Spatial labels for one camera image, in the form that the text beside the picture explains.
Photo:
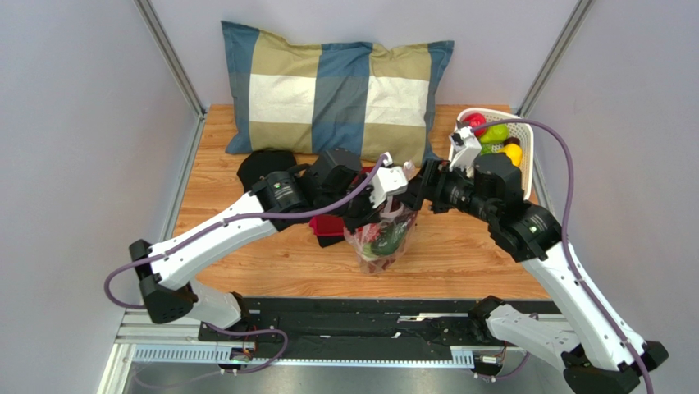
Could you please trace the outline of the green toy avocado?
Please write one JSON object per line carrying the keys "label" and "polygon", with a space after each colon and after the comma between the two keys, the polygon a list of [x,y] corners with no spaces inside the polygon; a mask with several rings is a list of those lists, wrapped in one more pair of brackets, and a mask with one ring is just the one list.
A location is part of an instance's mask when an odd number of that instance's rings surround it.
{"label": "green toy avocado", "polygon": [[394,254],[406,237],[405,229],[393,229],[383,232],[370,244],[371,252],[376,256],[389,256]]}

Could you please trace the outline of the clear zip top bag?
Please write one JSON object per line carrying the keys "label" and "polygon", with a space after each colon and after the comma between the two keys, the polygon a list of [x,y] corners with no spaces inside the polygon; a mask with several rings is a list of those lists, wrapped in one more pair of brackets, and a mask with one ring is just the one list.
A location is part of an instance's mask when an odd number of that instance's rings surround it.
{"label": "clear zip top bag", "polygon": [[357,255],[359,270],[373,275],[385,272],[407,249],[418,213],[388,195],[378,206],[370,200],[367,186],[342,214],[344,237]]}

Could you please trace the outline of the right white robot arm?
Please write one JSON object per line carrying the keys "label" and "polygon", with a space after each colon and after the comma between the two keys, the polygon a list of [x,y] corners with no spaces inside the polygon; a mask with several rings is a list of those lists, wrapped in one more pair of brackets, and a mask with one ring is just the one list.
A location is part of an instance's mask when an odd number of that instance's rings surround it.
{"label": "right white robot arm", "polygon": [[409,181],[405,205],[428,201],[434,213],[451,209],[487,224],[491,239],[545,288],[569,324],[562,330],[488,296],[471,310],[476,335],[505,341],[548,363],[576,393],[630,393],[668,359],[611,308],[563,238],[559,222],[527,201],[522,173],[502,153],[475,159],[473,174],[441,160],[426,161]]}

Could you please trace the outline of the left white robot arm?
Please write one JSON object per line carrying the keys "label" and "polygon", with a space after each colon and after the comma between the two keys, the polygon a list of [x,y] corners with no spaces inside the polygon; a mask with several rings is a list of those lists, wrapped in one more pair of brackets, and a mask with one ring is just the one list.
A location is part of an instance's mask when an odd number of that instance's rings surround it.
{"label": "left white robot arm", "polygon": [[352,228],[375,222],[383,204],[407,185],[389,153],[369,173],[362,171],[358,156],[344,149],[326,151],[312,164],[271,172],[186,233],[130,246],[145,310],[156,324],[187,317],[229,328],[246,317],[242,298],[196,281],[201,271],[245,245],[321,214],[343,218]]}

